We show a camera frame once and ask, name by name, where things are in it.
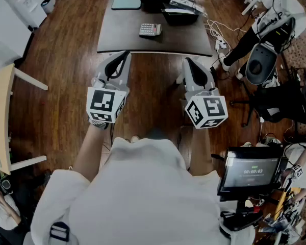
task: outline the trash can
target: trash can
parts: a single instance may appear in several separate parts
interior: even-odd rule
[[[56,0],[44,0],[43,3],[41,3],[41,7],[45,11],[45,13],[50,14],[55,8],[55,4]]]

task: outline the table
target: table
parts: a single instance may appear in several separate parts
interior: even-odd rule
[[[203,18],[187,26],[170,26],[162,13],[139,10],[112,10],[113,0],[108,1],[97,52],[128,50],[141,53],[167,53],[212,56]],[[139,37],[142,23],[160,23],[162,33],[155,38]]]
[[[46,156],[40,156],[26,161],[16,162],[13,164],[10,163],[8,115],[14,76],[17,76],[43,90],[48,89],[47,85],[15,68],[14,64],[8,65],[0,70],[0,170],[6,174],[10,174],[10,171],[12,170],[20,169],[46,160]]]

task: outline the dark gray desk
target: dark gray desk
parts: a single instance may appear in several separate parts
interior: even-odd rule
[[[112,10],[109,0],[104,15],[97,52],[174,53],[212,56],[212,49],[200,16],[188,26],[170,26],[162,13],[146,13],[139,10]],[[139,37],[142,23],[160,23],[162,33],[155,38]]]

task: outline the white t-shirt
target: white t-shirt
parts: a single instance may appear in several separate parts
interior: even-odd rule
[[[305,150],[303,146],[300,146],[299,144],[295,143],[291,146],[289,146],[287,149],[285,149],[285,154],[288,157],[289,161],[293,164],[298,160],[302,152]],[[292,165],[288,162],[287,168],[291,168]],[[299,187],[299,188],[306,188],[306,163],[304,164],[302,168],[303,174],[299,178],[298,181],[294,181],[292,183],[292,187]]]
[[[20,216],[19,209],[17,208],[12,197],[10,195],[6,195],[4,197],[5,197],[6,202],[10,205],[10,207],[13,208],[17,212],[17,214]],[[7,231],[10,231],[17,227],[16,221],[14,220],[12,216],[10,216],[6,212],[6,210],[4,209],[4,206],[1,203],[0,203],[0,227]]]
[[[215,197],[186,171],[169,140],[116,138],[92,182],[54,171],[33,217],[35,245],[47,244],[51,225],[65,213],[82,245],[230,244],[219,231]]]
[[[294,29],[295,38],[306,29],[305,10],[297,0],[274,0],[274,8],[272,6],[273,0],[262,0],[262,3],[268,9],[268,11],[264,15],[257,18],[254,24],[251,26],[254,33],[257,34],[260,32],[262,28],[267,25],[267,23],[271,22],[272,19],[278,19],[277,13],[282,12],[282,16],[281,19],[275,24],[269,25],[264,31],[258,34],[260,38],[264,37],[270,31],[282,26],[290,17],[294,17],[296,20]]]

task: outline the monitor screen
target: monitor screen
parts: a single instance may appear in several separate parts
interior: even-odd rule
[[[228,157],[224,187],[251,187],[270,184],[279,159]]]

